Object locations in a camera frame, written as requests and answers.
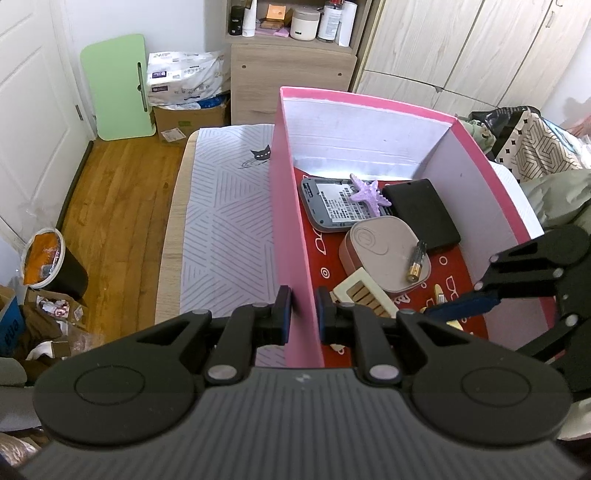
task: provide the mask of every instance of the beige round case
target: beige round case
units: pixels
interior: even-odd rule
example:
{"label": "beige round case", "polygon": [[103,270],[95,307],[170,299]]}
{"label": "beige round case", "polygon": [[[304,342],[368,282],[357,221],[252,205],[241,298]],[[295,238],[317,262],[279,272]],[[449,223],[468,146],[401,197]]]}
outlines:
{"label": "beige round case", "polygon": [[339,247],[339,258],[347,275],[363,267],[388,293],[403,293],[431,275],[429,257],[423,257],[423,269],[415,283],[407,280],[408,267],[418,238],[400,218],[383,216],[353,225]]}

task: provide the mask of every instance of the trash bin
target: trash bin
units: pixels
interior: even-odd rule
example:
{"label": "trash bin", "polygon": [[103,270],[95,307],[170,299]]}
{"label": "trash bin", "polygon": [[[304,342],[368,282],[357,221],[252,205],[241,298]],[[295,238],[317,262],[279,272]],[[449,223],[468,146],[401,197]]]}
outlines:
{"label": "trash bin", "polygon": [[25,252],[22,255],[22,272],[25,271],[25,263],[33,240],[41,233],[54,232],[60,240],[60,257],[51,274],[43,281],[28,285],[33,290],[49,290],[69,295],[74,300],[80,300],[88,287],[88,273],[78,262],[78,259],[70,252],[62,234],[55,228],[44,228],[31,237]]}

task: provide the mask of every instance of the green cloth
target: green cloth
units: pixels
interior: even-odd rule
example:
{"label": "green cloth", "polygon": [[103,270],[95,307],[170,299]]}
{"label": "green cloth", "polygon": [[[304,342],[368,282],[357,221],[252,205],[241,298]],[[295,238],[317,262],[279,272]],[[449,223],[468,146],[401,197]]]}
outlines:
{"label": "green cloth", "polygon": [[591,203],[591,170],[546,175],[522,182],[521,188],[544,229],[579,223],[591,230],[591,212],[583,212]]}

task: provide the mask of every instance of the pink box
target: pink box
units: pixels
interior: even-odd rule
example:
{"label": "pink box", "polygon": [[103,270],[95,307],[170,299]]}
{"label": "pink box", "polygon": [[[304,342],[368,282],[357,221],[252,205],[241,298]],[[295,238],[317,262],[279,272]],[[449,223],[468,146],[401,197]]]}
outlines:
{"label": "pink box", "polygon": [[[269,177],[278,281],[294,293],[290,367],[324,365],[294,164],[335,178],[428,178],[462,236],[473,283],[492,254],[542,234],[521,189],[501,182],[455,117],[354,93],[281,88]],[[553,325],[554,309],[552,299],[504,300],[485,315],[489,339],[518,348]]]}

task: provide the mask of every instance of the white mattress with gray stripes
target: white mattress with gray stripes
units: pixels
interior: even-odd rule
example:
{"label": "white mattress with gray stripes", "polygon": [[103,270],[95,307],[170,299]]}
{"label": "white mattress with gray stripes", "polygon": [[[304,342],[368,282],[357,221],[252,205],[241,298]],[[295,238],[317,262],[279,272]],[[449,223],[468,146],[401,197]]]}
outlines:
{"label": "white mattress with gray stripes", "polygon": [[[185,222],[181,313],[205,308],[214,317],[227,316],[240,305],[275,299],[265,152],[272,135],[273,125],[199,131]],[[259,348],[256,364],[285,366],[283,348]]]}

